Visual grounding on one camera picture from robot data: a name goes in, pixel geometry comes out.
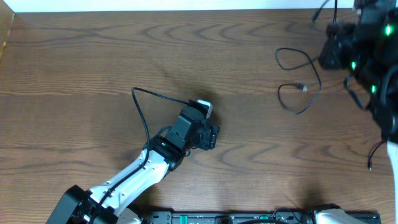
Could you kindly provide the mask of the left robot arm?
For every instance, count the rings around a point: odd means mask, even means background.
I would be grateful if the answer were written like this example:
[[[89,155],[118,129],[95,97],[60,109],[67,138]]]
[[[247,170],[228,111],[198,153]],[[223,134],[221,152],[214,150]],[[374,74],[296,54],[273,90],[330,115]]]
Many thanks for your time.
[[[207,101],[190,101],[175,124],[159,131],[121,172],[89,190],[69,188],[48,223],[116,223],[141,193],[174,171],[192,149],[215,147],[220,129],[209,122],[212,109]]]

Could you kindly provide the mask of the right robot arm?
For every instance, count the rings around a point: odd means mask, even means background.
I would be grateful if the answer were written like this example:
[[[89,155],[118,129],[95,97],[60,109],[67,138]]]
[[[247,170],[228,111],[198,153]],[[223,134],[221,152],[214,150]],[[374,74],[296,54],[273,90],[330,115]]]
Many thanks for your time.
[[[319,56],[324,70],[348,70],[343,84],[354,78],[369,93],[364,105],[349,91],[361,110],[368,110],[381,129],[383,143],[397,143],[397,5],[396,1],[355,1],[357,23],[326,27],[327,41]]]

